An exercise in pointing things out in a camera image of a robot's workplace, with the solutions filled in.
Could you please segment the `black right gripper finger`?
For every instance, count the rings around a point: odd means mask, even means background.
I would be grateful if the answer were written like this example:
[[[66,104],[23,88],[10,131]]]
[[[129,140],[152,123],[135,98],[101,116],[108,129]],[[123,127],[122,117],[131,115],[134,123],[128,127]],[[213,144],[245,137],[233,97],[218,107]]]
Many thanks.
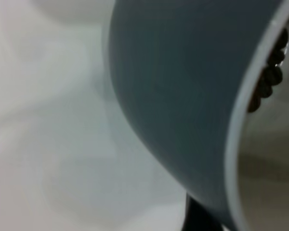
[[[222,225],[192,197],[186,197],[185,205],[182,231],[223,231]]]

